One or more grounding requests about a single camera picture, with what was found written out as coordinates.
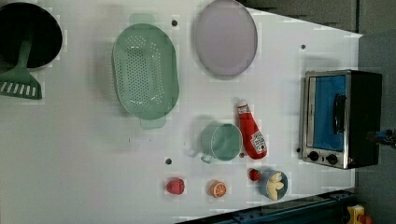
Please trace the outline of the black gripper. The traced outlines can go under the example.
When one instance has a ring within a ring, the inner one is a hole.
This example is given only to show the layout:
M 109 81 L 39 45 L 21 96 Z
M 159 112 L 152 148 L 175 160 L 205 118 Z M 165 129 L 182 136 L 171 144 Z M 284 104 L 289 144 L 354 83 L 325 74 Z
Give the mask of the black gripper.
M 376 144 L 396 148 L 396 132 L 394 130 L 368 132 L 367 139 Z

